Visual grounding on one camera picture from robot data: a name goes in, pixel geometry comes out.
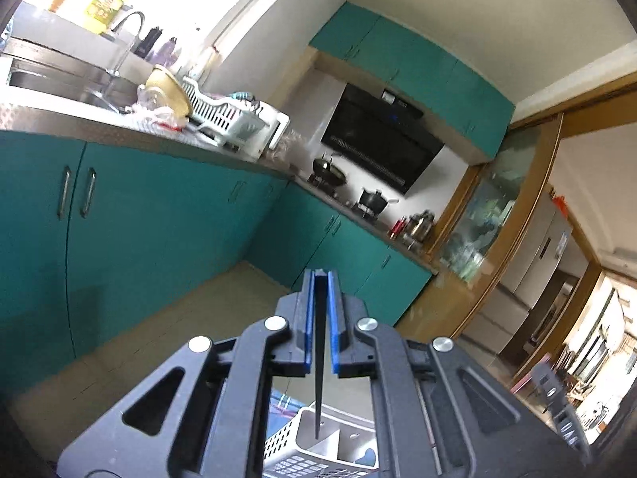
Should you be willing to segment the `teal upper kitchen cabinets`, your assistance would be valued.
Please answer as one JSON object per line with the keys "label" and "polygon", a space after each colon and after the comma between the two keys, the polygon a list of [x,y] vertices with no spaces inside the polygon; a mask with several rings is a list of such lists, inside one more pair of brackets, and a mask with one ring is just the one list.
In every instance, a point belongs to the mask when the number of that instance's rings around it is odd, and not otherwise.
{"label": "teal upper kitchen cabinets", "polygon": [[346,2],[311,47],[363,70],[433,112],[460,135],[467,161],[485,163],[500,150],[514,105],[455,55],[396,22]]}

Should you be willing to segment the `black chopstick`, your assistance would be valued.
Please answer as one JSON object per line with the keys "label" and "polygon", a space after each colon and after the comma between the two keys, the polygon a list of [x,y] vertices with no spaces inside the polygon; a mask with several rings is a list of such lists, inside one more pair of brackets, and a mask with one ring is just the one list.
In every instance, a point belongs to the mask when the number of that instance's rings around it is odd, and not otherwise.
{"label": "black chopstick", "polygon": [[317,272],[315,272],[315,277],[314,277],[314,356],[315,356],[314,436],[315,436],[315,439],[320,438],[320,422],[322,422],[327,299],[328,299],[328,276],[323,270],[317,270]]}

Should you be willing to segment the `silver refrigerator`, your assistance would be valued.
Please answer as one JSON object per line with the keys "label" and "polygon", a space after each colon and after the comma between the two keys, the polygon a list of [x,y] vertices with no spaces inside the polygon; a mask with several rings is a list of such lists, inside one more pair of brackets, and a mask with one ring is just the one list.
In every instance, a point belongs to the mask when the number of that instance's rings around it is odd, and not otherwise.
{"label": "silver refrigerator", "polygon": [[537,305],[571,239],[572,226],[544,193],[522,243],[481,309],[464,327],[458,345],[489,366]]}

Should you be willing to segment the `red thermos bottle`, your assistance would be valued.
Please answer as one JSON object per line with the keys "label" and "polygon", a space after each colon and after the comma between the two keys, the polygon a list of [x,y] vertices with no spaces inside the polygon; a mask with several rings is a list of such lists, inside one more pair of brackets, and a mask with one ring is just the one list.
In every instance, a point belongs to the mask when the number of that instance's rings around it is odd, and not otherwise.
{"label": "red thermos bottle", "polygon": [[399,219],[398,221],[396,221],[396,223],[392,225],[392,228],[390,229],[390,231],[388,231],[388,236],[390,236],[391,239],[395,239],[396,236],[398,236],[399,233],[401,233],[404,230],[406,222],[407,222],[406,217],[403,217]]}

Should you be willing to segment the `teal kitchen cabinets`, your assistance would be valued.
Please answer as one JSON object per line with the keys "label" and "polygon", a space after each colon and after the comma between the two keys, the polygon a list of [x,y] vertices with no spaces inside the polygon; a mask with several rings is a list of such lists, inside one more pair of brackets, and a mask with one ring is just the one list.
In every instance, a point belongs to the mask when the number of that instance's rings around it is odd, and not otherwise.
{"label": "teal kitchen cabinets", "polygon": [[396,22],[346,2],[311,47],[363,70],[433,112],[460,135],[467,161],[485,163],[500,150],[514,105],[455,55]]}
{"label": "teal kitchen cabinets", "polygon": [[1,136],[1,391],[58,373],[240,261],[294,285],[338,251],[357,291],[390,251],[268,172],[47,135]]}

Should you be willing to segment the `white dish rack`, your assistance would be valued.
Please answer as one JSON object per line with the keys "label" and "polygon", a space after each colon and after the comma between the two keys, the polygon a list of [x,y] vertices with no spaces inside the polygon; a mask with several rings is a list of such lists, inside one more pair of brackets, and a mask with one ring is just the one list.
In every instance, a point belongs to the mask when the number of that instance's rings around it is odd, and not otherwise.
{"label": "white dish rack", "polygon": [[197,133],[215,146],[243,150],[253,158],[273,149],[291,122],[287,114],[252,93],[210,96],[187,76],[182,78],[182,88],[192,108],[189,122]]}

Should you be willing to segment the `steel kettle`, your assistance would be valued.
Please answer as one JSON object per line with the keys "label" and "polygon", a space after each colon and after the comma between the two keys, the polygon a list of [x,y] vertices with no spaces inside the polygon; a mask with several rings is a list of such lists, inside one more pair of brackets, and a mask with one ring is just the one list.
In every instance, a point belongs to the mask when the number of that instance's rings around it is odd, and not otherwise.
{"label": "steel kettle", "polygon": [[405,225],[404,233],[411,239],[423,243],[434,225],[435,215],[431,210],[411,215]]}

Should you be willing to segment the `chrome sink faucet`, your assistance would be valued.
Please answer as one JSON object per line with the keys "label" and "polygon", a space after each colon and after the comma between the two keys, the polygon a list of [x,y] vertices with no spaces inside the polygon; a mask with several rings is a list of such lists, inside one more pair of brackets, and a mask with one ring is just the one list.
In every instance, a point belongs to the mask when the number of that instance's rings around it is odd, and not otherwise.
{"label": "chrome sink faucet", "polygon": [[139,39],[139,36],[141,35],[141,29],[143,29],[145,21],[146,21],[145,14],[143,11],[140,11],[140,10],[129,11],[129,13],[125,14],[123,18],[121,18],[121,20],[118,21],[118,23],[111,28],[111,32],[114,38],[118,38],[119,31],[131,18],[133,18],[133,16],[139,17],[137,32],[135,32],[135,35],[131,39],[129,39],[129,41],[124,42],[123,45],[119,47],[118,54],[117,54],[117,57],[115,58],[114,64],[110,68],[106,69],[108,80],[102,88],[103,97],[106,97],[109,94],[109,92],[111,91],[112,85],[114,84],[114,81],[120,78],[120,70],[126,60],[126,57],[127,55],[129,55],[131,48],[136,44],[136,42]]}

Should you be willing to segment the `blue striped towel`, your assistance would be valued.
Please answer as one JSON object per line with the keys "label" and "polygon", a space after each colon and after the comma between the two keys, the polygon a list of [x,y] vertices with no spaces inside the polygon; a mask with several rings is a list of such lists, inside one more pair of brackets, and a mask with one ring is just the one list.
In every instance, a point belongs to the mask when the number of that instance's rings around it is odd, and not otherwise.
{"label": "blue striped towel", "polygon": [[304,406],[303,402],[299,402],[299,400],[278,390],[273,390],[270,394],[266,437],[271,437],[291,419],[294,419]]}

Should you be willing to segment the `wooden sliding door frame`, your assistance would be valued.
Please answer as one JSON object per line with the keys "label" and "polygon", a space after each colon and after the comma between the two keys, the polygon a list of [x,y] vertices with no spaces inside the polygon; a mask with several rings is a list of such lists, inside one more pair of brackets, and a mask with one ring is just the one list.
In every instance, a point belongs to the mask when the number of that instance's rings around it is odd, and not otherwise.
{"label": "wooden sliding door frame", "polygon": [[440,335],[452,339],[461,335],[483,308],[522,243],[530,219],[549,184],[559,143],[584,132],[582,127],[574,127],[575,116],[584,112],[589,116],[599,114],[606,109],[604,103],[608,100],[635,91],[636,73],[631,72],[556,105],[545,106],[510,125],[510,136],[527,129],[538,132],[539,136],[529,172],[508,221],[487,251],[473,280],[465,282],[443,266],[438,270],[437,277],[397,322],[396,329],[403,337],[428,342]]}

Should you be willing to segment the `black cooking pot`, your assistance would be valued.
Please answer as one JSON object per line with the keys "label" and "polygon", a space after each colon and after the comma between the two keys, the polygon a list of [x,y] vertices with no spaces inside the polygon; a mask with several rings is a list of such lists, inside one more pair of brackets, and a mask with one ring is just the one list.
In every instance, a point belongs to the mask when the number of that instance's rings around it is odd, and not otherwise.
{"label": "black cooking pot", "polygon": [[389,204],[395,204],[398,202],[399,199],[385,198],[382,192],[379,190],[371,192],[366,189],[361,192],[361,196],[358,199],[358,204],[366,207],[368,210],[376,215],[381,214]]}

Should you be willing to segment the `black range hood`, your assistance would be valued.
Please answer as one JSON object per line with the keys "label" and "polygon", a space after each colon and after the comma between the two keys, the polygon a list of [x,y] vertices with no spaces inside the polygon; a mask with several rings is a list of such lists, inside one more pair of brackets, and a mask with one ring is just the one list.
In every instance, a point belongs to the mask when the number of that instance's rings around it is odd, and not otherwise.
{"label": "black range hood", "polygon": [[400,194],[444,147],[410,112],[352,84],[344,88],[320,142]]}

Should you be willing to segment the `white plastic utensil basket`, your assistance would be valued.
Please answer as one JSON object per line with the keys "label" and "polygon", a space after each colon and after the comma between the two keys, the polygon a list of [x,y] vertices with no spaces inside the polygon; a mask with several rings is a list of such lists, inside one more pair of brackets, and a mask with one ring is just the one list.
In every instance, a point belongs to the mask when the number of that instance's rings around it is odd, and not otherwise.
{"label": "white plastic utensil basket", "polygon": [[329,406],[299,409],[264,444],[264,477],[366,477],[378,472],[375,423]]}

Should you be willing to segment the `yellow bowl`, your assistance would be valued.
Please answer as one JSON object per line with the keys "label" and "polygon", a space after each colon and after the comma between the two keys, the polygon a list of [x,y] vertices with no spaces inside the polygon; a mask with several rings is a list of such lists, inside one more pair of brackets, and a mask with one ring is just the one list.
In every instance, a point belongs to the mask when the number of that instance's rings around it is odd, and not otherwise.
{"label": "yellow bowl", "polygon": [[177,117],[188,117],[192,112],[192,105],[182,84],[173,73],[161,65],[154,65],[149,74],[145,88],[159,93],[164,104],[172,109]]}

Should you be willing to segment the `teal lower kitchen cabinets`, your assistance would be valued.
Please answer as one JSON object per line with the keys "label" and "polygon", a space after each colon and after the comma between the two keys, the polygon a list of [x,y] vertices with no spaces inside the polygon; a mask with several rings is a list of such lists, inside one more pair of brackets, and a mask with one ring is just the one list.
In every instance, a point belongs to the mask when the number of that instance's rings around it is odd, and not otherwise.
{"label": "teal lower kitchen cabinets", "polygon": [[357,291],[390,251],[268,172],[47,135],[1,136],[1,391],[58,373],[240,261],[294,285],[338,251]]}

